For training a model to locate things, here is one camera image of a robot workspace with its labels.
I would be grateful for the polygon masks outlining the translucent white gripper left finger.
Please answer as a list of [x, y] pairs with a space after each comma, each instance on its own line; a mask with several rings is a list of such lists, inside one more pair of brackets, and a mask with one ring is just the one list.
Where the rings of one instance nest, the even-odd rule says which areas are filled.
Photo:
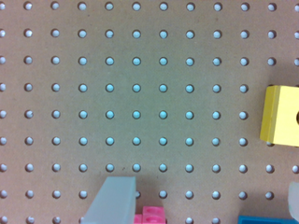
[[133, 224], [135, 191], [134, 176], [109, 176], [80, 224]]

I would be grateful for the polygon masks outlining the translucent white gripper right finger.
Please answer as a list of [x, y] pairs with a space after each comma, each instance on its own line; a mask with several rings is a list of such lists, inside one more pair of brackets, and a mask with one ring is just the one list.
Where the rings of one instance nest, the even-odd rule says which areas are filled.
[[289, 185], [288, 205], [290, 215], [299, 221], [299, 183], [291, 182]]

